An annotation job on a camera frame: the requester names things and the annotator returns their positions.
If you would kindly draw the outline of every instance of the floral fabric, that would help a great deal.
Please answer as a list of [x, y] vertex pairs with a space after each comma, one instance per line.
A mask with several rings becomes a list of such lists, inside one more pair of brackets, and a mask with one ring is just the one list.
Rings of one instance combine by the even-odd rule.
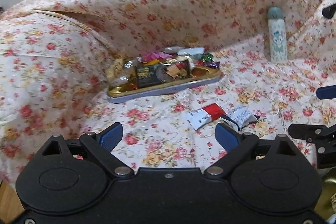
[[[336, 103], [315, 91], [336, 78], [336, 0], [24, 0], [0, 21], [0, 176], [12, 186], [51, 136], [77, 138], [113, 122], [124, 138], [113, 155], [137, 170], [200, 167], [225, 156], [218, 121], [193, 130], [185, 114], [216, 102], [261, 116], [243, 129], [260, 138], [292, 123], [335, 123]], [[270, 63], [267, 9], [282, 8], [289, 60]], [[124, 104], [106, 99], [105, 69], [169, 45], [203, 46], [223, 78], [182, 92]], [[294, 143], [315, 164], [314, 145]]]

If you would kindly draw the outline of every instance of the purple candy wrapper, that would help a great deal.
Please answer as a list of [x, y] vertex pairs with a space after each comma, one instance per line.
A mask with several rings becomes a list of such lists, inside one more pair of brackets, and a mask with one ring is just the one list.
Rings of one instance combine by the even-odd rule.
[[219, 62], [213, 62], [213, 61], [205, 61], [204, 65], [206, 67], [209, 67], [209, 68], [219, 69], [220, 63]]

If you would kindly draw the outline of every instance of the white bottle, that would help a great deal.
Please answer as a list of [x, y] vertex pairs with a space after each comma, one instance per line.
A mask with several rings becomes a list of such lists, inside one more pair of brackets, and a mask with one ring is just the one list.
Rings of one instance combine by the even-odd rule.
[[287, 39], [284, 16], [279, 7], [271, 7], [267, 12], [269, 42], [272, 63], [287, 62]]

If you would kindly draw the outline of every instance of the black chocolate box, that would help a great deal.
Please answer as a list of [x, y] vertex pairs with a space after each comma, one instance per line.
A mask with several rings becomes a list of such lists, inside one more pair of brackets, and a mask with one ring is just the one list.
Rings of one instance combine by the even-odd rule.
[[138, 88], [146, 88], [189, 78], [190, 66], [188, 60], [174, 63], [158, 63], [149, 66], [140, 65], [135, 67], [135, 74]]

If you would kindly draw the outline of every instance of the green candy wrapper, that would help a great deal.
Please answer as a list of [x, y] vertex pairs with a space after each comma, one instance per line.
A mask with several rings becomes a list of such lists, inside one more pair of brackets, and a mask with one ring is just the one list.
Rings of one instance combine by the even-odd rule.
[[203, 62], [213, 61], [213, 55], [209, 52], [204, 54], [203, 57], [202, 57], [202, 61]]

